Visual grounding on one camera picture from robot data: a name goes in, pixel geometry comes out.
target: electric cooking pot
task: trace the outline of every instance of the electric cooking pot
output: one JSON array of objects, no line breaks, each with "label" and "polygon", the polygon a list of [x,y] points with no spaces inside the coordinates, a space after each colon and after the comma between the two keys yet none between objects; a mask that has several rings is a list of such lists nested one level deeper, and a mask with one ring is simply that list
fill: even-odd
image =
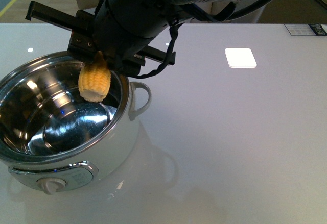
[{"label": "electric cooking pot", "polygon": [[[111,73],[101,103],[85,101],[78,77],[84,64],[67,52],[32,60],[0,81],[0,159],[23,184],[47,194],[99,180],[129,155],[149,87]],[[135,109],[135,90],[146,103]]]}]

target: pot handle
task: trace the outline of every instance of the pot handle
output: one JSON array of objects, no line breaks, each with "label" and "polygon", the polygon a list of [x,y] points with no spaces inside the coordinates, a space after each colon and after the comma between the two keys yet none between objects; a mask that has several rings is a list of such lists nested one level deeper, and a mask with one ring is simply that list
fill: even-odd
[{"label": "pot handle", "polygon": [[[133,121],[133,120],[135,120],[136,117],[138,117],[141,113],[143,113],[145,110],[147,110],[149,108],[149,106],[151,104],[152,95],[151,95],[151,90],[150,90],[149,86],[147,86],[144,83],[133,81],[133,82],[130,82],[130,86],[131,86],[131,90],[132,90],[132,102],[131,102],[131,106],[129,108],[128,116],[129,116],[129,119],[131,121]],[[137,88],[142,88],[148,93],[148,100],[142,107],[135,110],[135,90]]]}]

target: white table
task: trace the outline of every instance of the white table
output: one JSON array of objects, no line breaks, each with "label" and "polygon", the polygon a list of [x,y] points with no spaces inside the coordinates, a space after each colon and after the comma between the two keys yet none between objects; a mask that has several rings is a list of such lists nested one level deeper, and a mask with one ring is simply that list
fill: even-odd
[{"label": "white table", "polygon": [[[70,32],[1,24],[0,36],[2,78],[66,50]],[[230,68],[228,47],[251,48],[258,66]],[[144,80],[153,101],[125,163],[51,196],[1,163],[0,223],[327,223],[326,47],[284,25],[182,26],[176,64]]]}]

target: corn cob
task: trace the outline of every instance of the corn cob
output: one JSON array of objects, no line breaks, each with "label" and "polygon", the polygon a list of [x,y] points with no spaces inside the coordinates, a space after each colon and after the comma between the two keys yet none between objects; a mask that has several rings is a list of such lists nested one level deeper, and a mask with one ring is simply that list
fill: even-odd
[{"label": "corn cob", "polygon": [[81,97],[89,102],[101,102],[108,94],[111,73],[101,52],[97,52],[92,64],[86,64],[78,78]]}]

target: pot rim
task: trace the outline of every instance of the pot rim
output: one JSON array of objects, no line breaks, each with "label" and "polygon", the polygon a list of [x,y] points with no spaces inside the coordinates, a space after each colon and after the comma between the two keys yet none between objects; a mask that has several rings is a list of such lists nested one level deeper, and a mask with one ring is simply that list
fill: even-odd
[{"label": "pot rim", "polygon": [[[8,75],[6,75],[2,80],[0,80],[0,91],[4,86],[6,86],[9,83],[9,81],[11,81],[14,77],[17,77],[24,71],[30,68],[33,68],[32,70],[36,70],[37,68],[41,69],[44,63],[54,64],[59,61],[63,61],[63,59],[64,61],[68,61],[68,62],[76,61],[82,63],[81,61],[78,61],[73,57],[71,57],[67,51],[56,52],[56,53],[38,57],[16,68]],[[129,85],[128,78],[122,74],[117,74],[115,72],[111,72],[111,74],[119,81],[121,94],[122,94],[121,102],[117,108],[117,111],[112,121],[109,124],[107,124],[96,136],[94,136],[93,138],[87,140],[86,142],[75,148],[71,148],[69,150],[53,155],[24,154],[15,151],[11,147],[9,147],[5,142],[3,142],[2,138],[0,138],[0,160],[4,160],[10,163],[16,163],[20,165],[50,164],[76,156],[84,152],[85,150],[89,149],[90,147],[94,146],[99,141],[101,141],[105,136],[108,135],[108,133],[110,133],[115,128],[116,124],[121,120],[122,116],[125,114],[126,110],[128,109],[127,105],[131,100],[131,95],[130,95],[131,88]]]}]

